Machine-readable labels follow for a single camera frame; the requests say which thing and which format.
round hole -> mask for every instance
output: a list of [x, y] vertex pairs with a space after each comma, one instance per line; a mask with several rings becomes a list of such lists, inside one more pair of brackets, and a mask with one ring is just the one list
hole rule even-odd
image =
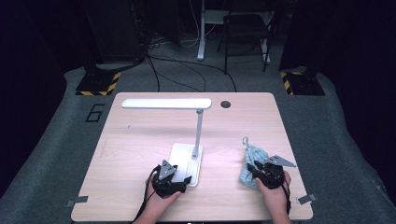
[[231, 103], [230, 102], [228, 102], [228, 101], [223, 101], [223, 102], [221, 102], [221, 107], [223, 107], [223, 108], [229, 108], [230, 106], [231, 106]]

desk leg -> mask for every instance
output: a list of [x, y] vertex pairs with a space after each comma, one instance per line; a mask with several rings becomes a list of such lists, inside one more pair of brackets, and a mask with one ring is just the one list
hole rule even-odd
[[198, 49], [198, 61], [204, 60], [205, 54], [205, 0], [202, 0], [202, 8], [201, 8], [201, 40], [199, 42]]
[[[263, 40], [262, 42], [262, 52], [266, 52], [267, 51], [267, 40]], [[265, 54], [262, 55], [262, 60], [265, 62]], [[270, 59], [270, 55], [268, 55], [268, 59], [267, 59], [267, 64], [271, 63], [271, 59]]]

black cable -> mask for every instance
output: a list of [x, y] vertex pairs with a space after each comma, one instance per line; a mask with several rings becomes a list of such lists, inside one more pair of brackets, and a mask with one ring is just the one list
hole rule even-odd
[[[217, 69], [219, 71], [222, 72], [222, 74], [224, 74], [224, 70], [222, 70], [221, 68], [218, 68], [216, 66], [213, 65], [209, 65], [209, 64], [204, 64], [204, 63], [195, 63], [195, 62], [189, 62], [189, 61], [183, 61], [183, 60], [176, 60], [176, 59], [164, 59], [164, 58], [159, 58], [157, 56], [153, 56], [153, 55], [149, 55], [150, 58], [156, 59], [156, 60], [160, 60], [160, 61], [167, 61], [167, 62], [177, 62], [177, 63], [192, 63], [192, 64], [196, 64], [196, 65], [201, 65], [201, 66], [205, 66], [205, 67], [210, 67], [210, 68], [214, 68]], [[235, 82], [233, 81], [233, 77], [231, 77], [230, 74], [225, 74], [226, 76], [228, 76], [231, 80], [231, 82], [233, 83], [233, 90], [235, 92], [237, 92], [236, 87], [235, 87]]]
[[273, 175], [273, 176], [275, 177], [275, 179], [277, 180], [278, 185], [282, 187], [283, 192], [285, 192], [285, 196], [286, 196], [286, 200], [287, 200], [287, 201], [286, 201], [286, 211], [287, 211], [288, 214], [289, 214], [290, 209], [291, 209], [289, 183], [288, 183], [288, 181], [286, 181], [286, 178], [283, 177], [283, 182], [286, 182], [286, 184], [288, 185], [288, 189], [289, 189], [289, 192], [288, 192], [288, 191], [285, 189], [285, 186], [283, 186], [283, 183], [282, 183], [282, 182], [280, 181], [280, 179], [277, 177], [277, 174], [276, 174], [272, 169], [270, 169], [269, 171], [272, 173], [272, 175]]
[[149, 184], [151, 184], [151, 181], [150, 181], [151, 177], [154, 174], [154, 172], [158, 172], [160, 169], [161, 169], [161, 165], [157, 165], [154, 169], [152, 169], [151, 173], [149, 174], [148, 179], [146, 180], [145, 196], [143, 198], [142, 205], [140, 206], [140, 209], [137, 212], [136, 217], [134, 218], [134, 220], [131, 223], [134, 223], [140, 217], [140, 215], [142, 215], [143, 211], [146, 208], [146, 204], [147, 204], [149, 198], [155, 193], [155, 190], [154, 190], [154, 192], [148, 197]]
[[160, 80], [158, 79], [158, 72], [155, 70], [154, 63], [152, 62], [151, 58], [148, 57], [148, 64], [150, 65], [152, 71], [154, 72], [155, 78], [157, 79], [157, 92], [160, 92]]
[[192, 68], [192, 67], [190, 67], [190, 66], [188, 66], [188, 65], [186, 65], [186, 64], [184, 64], [184, 63], [182, 63], [182, 62], [179, 62], [178, 60], [176, 60], [176, 59], [174, 59], [174, 58], [171, 58], [171, 57], [168, 57], [168, 56], [162, 56], [162, 57], [165, 57], [165, 58], [169, 59], [169, 62], [177, 62], [177, 63], [180, 63], [180, 64], [182, 64], [182, 65], [184, 65], [184, 66], [190, 68], [190, 70], [194, 71], [195, 73], [197, 73], [197, 74], [202, 78], [202, 80], [204, 81], [204, 90], [203, 90], [203, 91], [199, 91], [199, 90], [197, 90], [197, 89], [195, 89], [195, 88], [193, 88], [193, 87], [191, 87], [191, 86], [188, 86], [188, 85], [185, 85], [185, 84], [181, 84], [181, 83], [178, 83], [178, 82], [175, 82], [174, 80], [172, 80], [173, 82], [175, 82], [175, 83], [177, 83], [177, 84], [179, 84], [179, 85], [183, 85], [183, 86], [189, 87], [189, 88], [191, 88], [191, 89], [193, 89], [193, 90], [196, 90], [196, 91], [199, 91], [199, 92], [205, 92], [205, 91], [206, 91], [206, 79], [205, 79], [205, 77], [204, 77], [200, 72], [198, 72], [198, 71], [195, 70], [194, 68]]
[[165, 37], [160, 35], [153, 35], [151, 41], [148, 43], [149, 49], [158, 48], [161, 44], [165, 43]]

human hand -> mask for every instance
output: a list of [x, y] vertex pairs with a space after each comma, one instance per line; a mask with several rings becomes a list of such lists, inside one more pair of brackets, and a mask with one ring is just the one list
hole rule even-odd
[[[285, 173], [285, 181], [283, 182], [283, 187], [285, 187], [285, 190], [287, 192], [290, 192], [290, 175], [287, 171], [283, 172]], [[259, 190], [264, 196], [265, 206], [267, 207], [274, 223], [291, 223], [286, 210], [288, 199], [286, 198], [284, 190], [281, 187], [277, 189], [268, 189], [264, 186], [259, 178], [256, 178], [255, 180], [257, 186], [259, 187]]]
[[166, 211], [166, 209], [174, 203], [177, 198], [180, 196], [181, 192], [175, 192], [167, 198], [162, 198], [158, 195], [154, 188], [152, 187], [152, 180], [154, 179], [153, 175], [148, 183], [148, 201], [146, 204], [146, 208], [143, 211], [142, 215], [134, 222], [134, 224], [144, 223], [150, 224], [155, 223]]

table surface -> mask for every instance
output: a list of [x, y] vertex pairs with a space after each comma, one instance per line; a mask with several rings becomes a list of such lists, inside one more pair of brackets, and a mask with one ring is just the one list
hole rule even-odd
[[[239, 183], [245, 163], [242, 139], [297, 164], [291, 176], [292, 220], [313, 216], [304, 183], [276, 101], [265, 92], [122, 92], [117, 94], [78, 196], [74, 221], [132, 221], [140, 208], [152, 169], [168, 160], [174, 143], [194, 144], [197, 114], [193, 110], [123, 109], [129, 98], [197, 98], [212, 100], [205, 111], [200, 145], [203, 158], [198, 185], [188, 187], [161, 221], [266, 220], [261, 194]], [[231, 107], [223, 108], [223, 101]]]

